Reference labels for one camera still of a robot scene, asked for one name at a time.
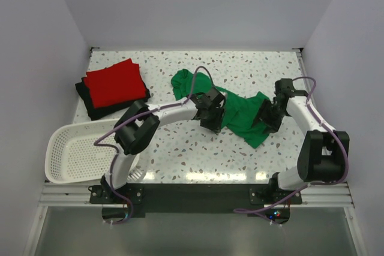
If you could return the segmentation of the green t shirt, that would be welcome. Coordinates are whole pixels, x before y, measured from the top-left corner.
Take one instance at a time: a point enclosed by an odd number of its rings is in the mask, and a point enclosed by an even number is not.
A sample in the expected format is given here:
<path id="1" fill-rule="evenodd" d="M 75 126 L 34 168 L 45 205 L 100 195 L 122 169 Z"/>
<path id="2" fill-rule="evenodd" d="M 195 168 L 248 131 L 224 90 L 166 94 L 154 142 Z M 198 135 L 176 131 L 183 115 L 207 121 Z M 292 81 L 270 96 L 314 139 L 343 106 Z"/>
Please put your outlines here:
<path id="1" fill-rule="evenodd" d="M 193 73 L 187 69 L 179 70 L 172 78 L 171 85 L 176 100 L 187 97 L 191 90 Z M 227 89 L 218 87 L 227 94 L 225 114 L 222 127 L 230 129 L 235 135 L 243 138 L 252 148 L 259 147 L 269 136 L 264 130 L 266 125 L 259 122 L 253 124 L 257 112 L 268 97 L 261 92 L 250 98 L 240 97 Z"/>

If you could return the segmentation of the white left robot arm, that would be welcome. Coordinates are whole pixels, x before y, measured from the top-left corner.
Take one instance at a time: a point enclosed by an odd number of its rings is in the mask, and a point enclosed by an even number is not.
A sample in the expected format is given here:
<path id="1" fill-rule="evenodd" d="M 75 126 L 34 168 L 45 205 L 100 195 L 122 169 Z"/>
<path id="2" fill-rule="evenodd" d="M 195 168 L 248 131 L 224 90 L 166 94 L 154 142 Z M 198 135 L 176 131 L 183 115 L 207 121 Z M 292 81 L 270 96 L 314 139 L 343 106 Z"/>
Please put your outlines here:
<path id="1" fill-rule="evenodd" d="M 112 147 L 116 154 L 101 178 L 103 196 L 110 203 L 124 198 L 123 186 L 136 155 L 150 144 L 158 128 L 180 121 L 199 121 L 202 128 L 221 131 L 227 94 L 212 88 L 181 98 L 174 103 L 147 105 L 136 101 L 113 129 L 95 141 L 94 146 Z"/>

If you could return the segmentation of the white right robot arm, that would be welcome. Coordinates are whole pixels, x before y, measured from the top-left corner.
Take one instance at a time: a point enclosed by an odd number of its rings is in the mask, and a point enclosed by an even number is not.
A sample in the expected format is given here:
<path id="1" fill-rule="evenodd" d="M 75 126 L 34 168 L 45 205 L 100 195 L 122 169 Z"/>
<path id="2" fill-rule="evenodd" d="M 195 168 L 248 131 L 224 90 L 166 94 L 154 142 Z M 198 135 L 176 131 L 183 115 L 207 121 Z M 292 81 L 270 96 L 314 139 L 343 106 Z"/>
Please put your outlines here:
<path id="1" fill-rule="evenodd" d="M 278 132 L 285 117 L 291 117 L 304 135 L 295 167 L 276 173 L 267 189 L 269 200 L 282 203 L 289 191 L 309 185 L 336 185 L 346 180 L 349 172 L 349 142 L 347 132 L 337 131 L 316 110 L 311 91 L 295 88 L 293 79 L 275 82 L 273 100 L 263 100 L 252 126 L 263 124 L 265 134 Z"/>

